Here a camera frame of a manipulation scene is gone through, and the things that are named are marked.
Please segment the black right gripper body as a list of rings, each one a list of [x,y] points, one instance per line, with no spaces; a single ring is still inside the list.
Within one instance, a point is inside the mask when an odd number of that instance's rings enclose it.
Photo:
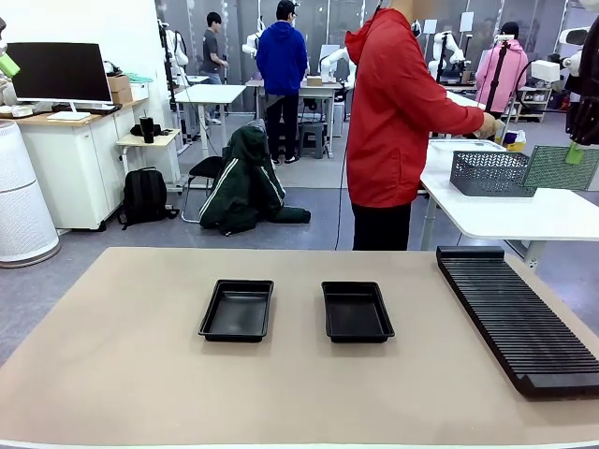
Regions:
[[[579,66],[580,101],[598,106],[598,33],[589,32]]]

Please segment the person's right hand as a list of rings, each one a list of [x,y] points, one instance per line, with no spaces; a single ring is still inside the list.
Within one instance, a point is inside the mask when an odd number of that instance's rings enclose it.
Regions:
[[[485,112],[483,116],[483,124],[478,130],[479,137],[483,139],[494,138],[497,131],[504,126],[501,121],[501,114]]]

